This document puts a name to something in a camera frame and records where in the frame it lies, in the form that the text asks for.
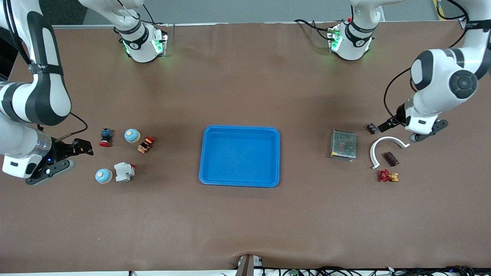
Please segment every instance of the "blue tray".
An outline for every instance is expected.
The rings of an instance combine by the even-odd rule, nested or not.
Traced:
[[[210,185],[262,188],[278,185],[279,131],[269,127],[207,127],[199,180]]]

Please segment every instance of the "white curved plastic part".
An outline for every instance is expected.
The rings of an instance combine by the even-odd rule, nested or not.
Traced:
[[[407,148],[410,146],[409,144],[404,144],[404,142],[402,142],[401,140],[399,140],[395,137],[386,136],[386,137],[382,137],[382,138],[378,139],[377,141],[375,141],[375,143],[373,143],[372,148],[370,149],[370,159],[372,159],[372,163],[373,163],[372,169],[376,169],[376,168],[378,168],[378,166],[380,166],[379,161],[377,161],[377,157],[375,157],[375,147],[382,140],[390,140],[390,141],[398,144],[399,146],[401,146],[401,148]]]

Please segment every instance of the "robotic arm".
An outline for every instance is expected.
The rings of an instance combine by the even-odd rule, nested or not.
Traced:
[[[350,0],[351,21],[341,22],[327,34],[329,48],[346,60],[357,60],[368,50],[372,35],[382,18],[382,6],[405,0]]]
[[[128,56],[137,62],[150,62],[165,56],[167,33],[143,23],[134,11],[144,0],[79,0],[85,7],[104,16],[123,38]]]
[[[478,80],[491,66],[491,1],[454,0],[467,13],[465,42],[461,48],[422,52],[411,66],[417,93],[397,108],[396,115],[379,126],[381,132],[399,124],[421,141],[446,127],[438,116],[472,97]]]
[[[80,153],[93,155],[89,142],[75,139],[67,145],[41,130],[27,125],[54,126],[71,111],[71,101],[63,80],[63,68],[51,24],[43,17],[38,1],[2,1],[0,27],[21,38],[27,47],[31,83],[0,83],[0,154],[2,170],[10,175],[28,178],[38,184],[55,174],[72,168],[65,160]]]

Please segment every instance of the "brown table surface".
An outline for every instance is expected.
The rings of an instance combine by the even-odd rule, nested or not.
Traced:
[[[455,22],[382,23],[370,51],[347,62],[310,28],[241,24],[168,29],[168,57],[138,64],[111,29],[58,29],[77,135],[94,156],[42,186],[0,174],[0,271],[227,269],[243,254],[271,267],[491,266],[489,76],[466,104],[441,116],[449,127],[401,149],[400,182],[379,183],[369,149],[388,118],[387,83],[425,49],[445,48]],[[17,63],[13,81],[30,81]],[[409,75],[388,96],[393,110]],[[211,124],[271,126],[281,133],[276,188],[203,185],[203,130]],[[69,117],[46,131],[81,128]],[[102,128],[114,146],[98,146]],[[156,136],[145,155],[124,141]],[[358,157],[327,158],[333,128],[358,134]],[[398,127],[385,135],[409,141]],[[131,182],[94,180],[100,168],[136,164]]]

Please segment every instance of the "orange terminal block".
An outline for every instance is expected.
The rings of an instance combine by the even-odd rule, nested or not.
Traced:
[[[136,148],[141,153],[146,153],[149,149],[152,148],[152,144],[155,140],[151,136],[147,136],[143,143],[141,143],[138,148]]]

